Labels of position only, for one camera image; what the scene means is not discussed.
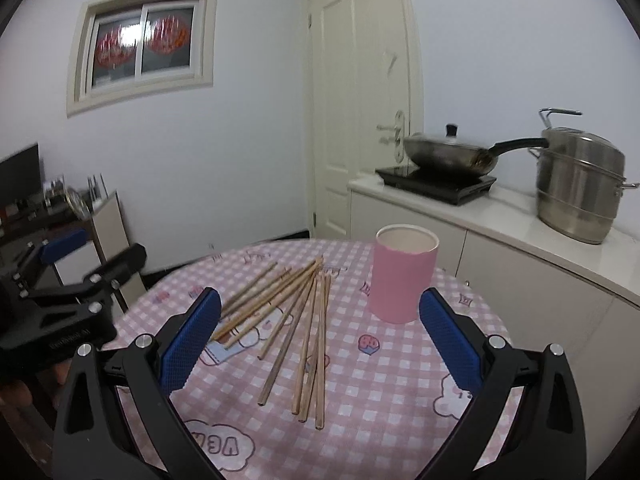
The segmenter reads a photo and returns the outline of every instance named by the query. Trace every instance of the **chopstick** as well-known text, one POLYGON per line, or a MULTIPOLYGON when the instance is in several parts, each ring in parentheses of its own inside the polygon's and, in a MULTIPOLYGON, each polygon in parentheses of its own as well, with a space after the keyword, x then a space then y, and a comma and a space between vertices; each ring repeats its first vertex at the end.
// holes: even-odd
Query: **chopstick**
POLYGON ((293 275, 298 274, 300 271, 296 270, 293 274, 291 274, 291 269, 285 268, 279 275, 273 278, 270 282, 266 283, 261 288, 258 288, 255 292, 252 292, 248 295, 244 300, 238 301, 233 304, 226 312, 224 317, 231 316, 232 314, 238 312, 243 307, 251 304, 252 300, 258 298, 261 294, 268 294, 270 289, 273 289, 274 286, 278 285, 278 282, 282 283, 285 278, 290 278, 293 275))
POLYGON ((269 274, 274 267, 277 265, 277 262, 273 262, 268 265, 266 269, 264 269, 260 274, 258 274, 254 279, 252 279, 249 283, 247 283, 243 288, 238 290, 231 298, 226 300, 225 306, 222 308, 222 316, 225 316, 229 309, 233 306, 233 304, 242 298, 256 283, 258 283, 261 279, 263 279, 267 274, 269 274))
POLYGON ((331 289, 331 277, 325 275, 322 280, 322 305, 318 324, 318 396, 316 397, 316 430, 324 428, 324 354, 326 352, 326 310, 329 303, 329 290, 331 289))
MULTIPOLYGON (((236 334, 235 336, 233 336, 229 341, 226 342, 225 344, 225 349, 228 350, 229 348, 231 348, 235 343, 237 343, 238 341, 240 341, 245 335, 247 335, 252 329, 254 329, 261 321, 263 321, 271 312, 273 312, 274 310, 276 310, 277 307, 279 307, 281 304, 283 304, 285 301, 287 301, 291 296, 293 296, 293 294, 298 290, 299 287, 304 286, 304 283, 306 283, 306 280, 308 279, 308 276, 310 274, 313 274, 316 272, 316 269, 318 268, 318 266, 320 265, 320 260, 318 260, 316 263, 312 264, 312 267, 309 270, 306 270, 304 272, 304 274, 302 274, 301 276, 299 276, 296 280, 293 281, 293 283, 295 283, 294 286, 292 286, 283 297, 279 298, 277 301, 275 301, 274 303, 270 303, 269 306, 262 311, 262 313, 260 314, 260 316, 256 317, 254 320, 252 320, 251 323, 249 323, 249 325, 245 326, 238 334, 236 334)), ((286 289, 289 285, 283 286, 283 290, 286 289)), ((281 291, 278 291, 276 293, 273 293, 273 297, 270 298, 270 300, 272 300, 273 298, 275 298, 281 291)), ((242 318, 237 324, 236 326, 247 320, 249 317, 251 317, 255 312, 257 312, 258 310, 260 310, 262 307, 264 307, 266 304, 269 303, 269 300, 265 300, 263 303, 257 303, 255 305, 255 307, 251 310, 251 311, 246 311, 246 313, 241 314, 239 316, 239 318, 242 318)))
POLYGON ((309 416, 309 407, 311 405, 311 397, 314 392, 316 382, 316 368, 318 368, 318 334, 316 334, 316 344, 311 352, 311 360, 309 363, 309 373, 306 376, 306 383, 302 393, 302 405, 300 406, 300 415, 298 420, 306 422, 309 416))
POLYGON ((282 363, 284 362, 284 357, 289 350, 289 346, 291 345, 291 340, 293 339, 294 334, 296 333, 296 328, 298 327, 298 323, 300 322, 300 317, 302 317, 302 313, 306 307, 306 300, 308 300, 309 293, 311 292, 312 282, 308 282, 305 285, 306 288, 306 297, 305 301, 302 302, 300 308, 296 312, 296 317, 293 320, 293 323, 289 327, 289 331, 287 332, 287 336, 285 337, 282 346, 280 347, 280 351, 278 352, 278 356, 276 357, 276 361, 273 363, 273 367, 271 367, 271 372, 267 377, 264 386, 262 387, 262 391, 260 392, 260 397, 258 397, 258 405, 264 406, 267 403, 267 399, 269 399, 269 394, 271 393, 271 389, 278 377, 278 373, 280 373, 280 368, 282 367, 282 363))
POLYGON ((296 372, 296 386, 293 389, 293 400, 291 403, 291 413, 297 415, 300 412, 300 400, 302 396, 302 386, 305 380, 305 365, 308 355, 309 340, 311 339, 311 325, 314 322, 314 315, 316 313, 316 294, 318 293, 318 276, 314 278, 313 296, 311 297, 311 313, 306 320, 305 326, 305 339, 302 342, 302 348, 300 349, 300 362, 298 363, 298 370, 296 372))
MULTIPOLYGON (((309 270, 318 263, 316 261, 311 262, 307 267, 302 269, 302 273, 309 272, 309 270)), ((244 310, 238 312, 238 315, 231 319, 228 323, 225 323, 224 326, 218 328, 213 335, 212 339, 220 339, 222 336, 231 332, 236 326, 240 325, 243 321, 251 317, 257 310, 260 310, 267 303, 269 303, 273 298, 275 298, 278 294, 280 294, 284 289, 286 289, 291 283, 295 282, 300 277, 301 271, 296 271, 292 275, 288 276, 280 285, 278 285, 275 289, 269 290, 267 293, 263 294, 260 298, 258 298, 255 303, 249 304, 244 310)))
MULTIPOLYGON (((282 327, 284 326, 284 324, 287 321, 287 317, 289 317, 289 314, 291 314, 291 311, 294 309, 294 307, 300 301, 300 299, 302 297, 302 293, 305 291, 305 288, 306 288, 307 284, 309 282, 311 282, 311 286, 313 287, 313 283, 316 282, 316 272, 311 274, 306 279, 306 281, 300 286, 300 288, 298 289, 298 292, 296 293, 295 298, 291 302, 291 305, 289 305, 289 307, 282 313, 282 317, 278 320, 278 323, 276 324, 274 329, 271 331, 271 335, 269 336, 267 341, 264 342, 264 344, 262 345, 262 348, 260 348, 260 353, 258 354, 258 359, 260 359, 260 361, 262 361, 264 359, 264 357, 269 352, 269 348, 271 348, 271 345, 273 345, 274 341, 276 341, 276 338, 278 337, 278 334, 280 333, 280 330, 282 330, 282 327)), ((305 303, 306 303, 306 300, 308 300, 309 292, 310 292, 310 289, 306 294, 306 298, 304 300, 305 303)))
MULTIPOLYGON (((290 272, 291 272, 291 269, 284 269, 278 276, 276 276, 273 280, 271 280, 269 283, 264 285, 264 287, 261 288, 260 291, 258 291, 258 294, 263 293, 265 290, 268 291, 270 289, 273 289, 274 286, 278 285, 278 281, 284 279, 284 277, 286 277, 290 272)), ((229 317, 235 314, 238 310, 240 310, 243 305, 244 305, 244 301, 241 301, 240 303, 236 303, 229 309, 229 311, 226 312, 226 314, 224 314, 224 316, 222 315, 220 316, 221 320, 223 318, 226 318, 226 321, 222 325, 219 324, 218 327, 214 330, 213 334, 209 338, 210 343, 220 338, 219 334, 223 334, 223 329, 229 326, 229 323, 233 323, 231 328, 233 328, 236 325, 234 323, 234 319, 233 318, 229 319, 229 317)))

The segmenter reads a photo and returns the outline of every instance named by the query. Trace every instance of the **kitchen counter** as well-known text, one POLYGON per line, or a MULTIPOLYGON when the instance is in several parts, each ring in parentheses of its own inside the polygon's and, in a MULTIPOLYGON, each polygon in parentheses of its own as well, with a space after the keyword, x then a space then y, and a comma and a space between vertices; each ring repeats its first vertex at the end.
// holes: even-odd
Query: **kitchen counter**
POLYGON ((348 188, 531 254, 640 306, 640 242, 616 229, 601 245, 578 242, 536 217, 534 197, 495 185, 488 195, 462 206, 384 186, 377 176, 353 180, 348 188))

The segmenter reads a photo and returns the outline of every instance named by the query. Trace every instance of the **blue gripper pad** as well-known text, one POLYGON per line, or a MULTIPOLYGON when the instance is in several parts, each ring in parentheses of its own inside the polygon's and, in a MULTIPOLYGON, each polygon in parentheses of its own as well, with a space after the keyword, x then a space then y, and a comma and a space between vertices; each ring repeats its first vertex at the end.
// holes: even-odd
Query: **blue gripper pad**
POLYGON ((162 356, 159 383, 166 396, 184 387, 220 320, 222 302, 216 290, 211 290, 194 307, 162 356))
POLYGON ((40 261, 44 265, 52 265, 76 249, 84 246, 88 240, 87 232, 78 229, 62 238, 56 238, 45 245, 40 251, 40 261))
POLYGON ((418 307, 420 321, 458 387, 475 396, 482 388, 480 357, 440 301, 444 300, 425 290, 418 307))

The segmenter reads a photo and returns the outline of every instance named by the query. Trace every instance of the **tablecloth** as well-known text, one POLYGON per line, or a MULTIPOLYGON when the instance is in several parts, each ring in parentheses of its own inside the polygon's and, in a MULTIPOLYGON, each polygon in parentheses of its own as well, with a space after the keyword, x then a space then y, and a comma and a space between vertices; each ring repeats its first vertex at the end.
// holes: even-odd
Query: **tablecloth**
MULTIPOLYGON (((228 479, 413 480, 455 427, 470 394, 456 386, 419 320, 392 325, 367 310, 371 244, 294 240, 204 258, 175 271, 140 298, 118 320, 118 339, 111 347, 126 345, 141 333, 158 332, 170 316, 186 311, 205 286, 229 298, 271 262, 276 261, 279 269, 302 268, 320 255, 324 272, 333 277, 324 430, 315 429, 313 410, 305 424, 290 412, 307 313, 264 407, 257 405, 257 396, 279 342, 264 361, 256 355, 282 316, 281 309, 229 351, 218 343, 209 344, 185 387, 172 393, 171 400, 228 479)), ((468 286, 439 269, 432 285, 454 311, 471 316, 485 333, 509 339, 502 321, 468 286)), ((143 456, 161 465, 126 388, 120 397, 143 456)), ((497 456, 517 401, 514 393, 479 465, 497 456)))

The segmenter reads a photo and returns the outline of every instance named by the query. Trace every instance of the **pot handle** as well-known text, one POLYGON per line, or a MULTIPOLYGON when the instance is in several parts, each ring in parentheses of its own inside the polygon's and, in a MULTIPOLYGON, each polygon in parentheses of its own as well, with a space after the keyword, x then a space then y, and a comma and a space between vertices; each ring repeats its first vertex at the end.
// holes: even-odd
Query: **pot handle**
POLYGON ((542 110, 538 112, 538 115, 540 116, 540 119, 542 119, 542 122, 545 123, 545 126, 549 130, 553 128, 553 125, 551 124, 551 119, 549 119, 549 115, 551 114, 582 115, 582 112, 579 112, 578 110, 565 110, 564 108, 542 108, 542 110))
POLYGON ((549 141, 544 137, 531 137, 529 139, 507 140, 506 142, 498 142, 489 148, 488 152, 491 156, 499 156, 506 152, 519 150, 521 148, 548 148, 549 141))
POLYGON ((632 184, 629 184, 627 182, 621 182, 616 186, 616 191, 614 194, 618 198, 622 198, 622 195, 625 192, 625 189, 638 189, 639 187, 640 187, 640 182, 634 182, 632 184))

